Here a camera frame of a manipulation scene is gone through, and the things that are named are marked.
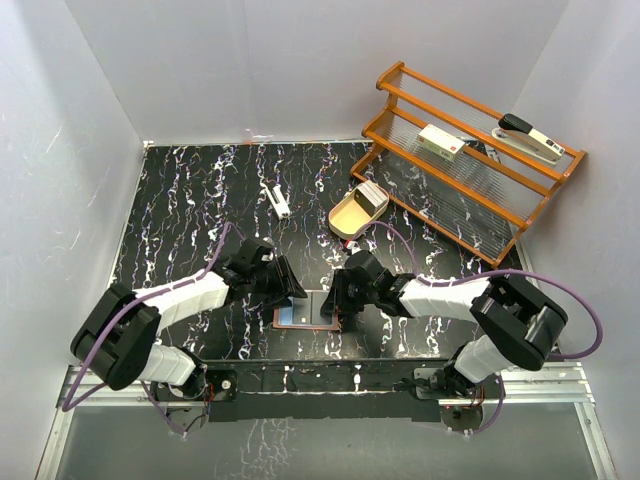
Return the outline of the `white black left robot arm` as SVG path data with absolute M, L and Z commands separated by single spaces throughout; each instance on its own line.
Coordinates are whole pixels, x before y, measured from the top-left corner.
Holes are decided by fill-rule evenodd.
M 137 380 L 168 383 L 182 397 L 194 399 L 207 376 L 191 354 L 158 345 L 168 327 L 246 297 L 268 309 L 290 307 L 305 299 L 288 259 L 272 244 L 249 238 L 238 251 L 177 281 L 134 291 L 112 284 L 73 337 L 71 354 L 114 391 Z

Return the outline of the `beige oval card tray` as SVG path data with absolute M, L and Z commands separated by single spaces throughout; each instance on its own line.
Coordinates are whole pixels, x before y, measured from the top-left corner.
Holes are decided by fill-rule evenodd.
M 370 217 L 355 202 L 354 189 L 351 190 L 336 206 L 334 206 L 328 215 L 330 230 L 343 240 L 357 238 L 357 232 L 370 221 L 377 220 L 385 212 L 388 206 L 387 204 L 384 210 L 380 211 L 377 215 Z

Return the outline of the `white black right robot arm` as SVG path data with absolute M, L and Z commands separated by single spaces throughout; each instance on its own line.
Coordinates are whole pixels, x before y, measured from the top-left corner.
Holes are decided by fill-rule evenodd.
M 394 274 L 368 251 L 335 271 L 324 315 L 355 315 L 373 305 L 391 317 L 439 316 L 477 323 L 480 338 L 460 346 L 420 389 L 466 397 L 489 376 L 511 366 L 538 371 L 568 322 L 564 309 L 521 275 L 493 272 L 461 283 L 434 283 L 415 273 Z

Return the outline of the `stack of credit cards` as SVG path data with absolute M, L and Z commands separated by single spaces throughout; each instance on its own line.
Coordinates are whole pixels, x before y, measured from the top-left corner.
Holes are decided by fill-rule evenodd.
M 388 195 L 377 184 L 365 181 L 354 189 L 354 199 L 370 217 L 384 210 L 388 204 Z

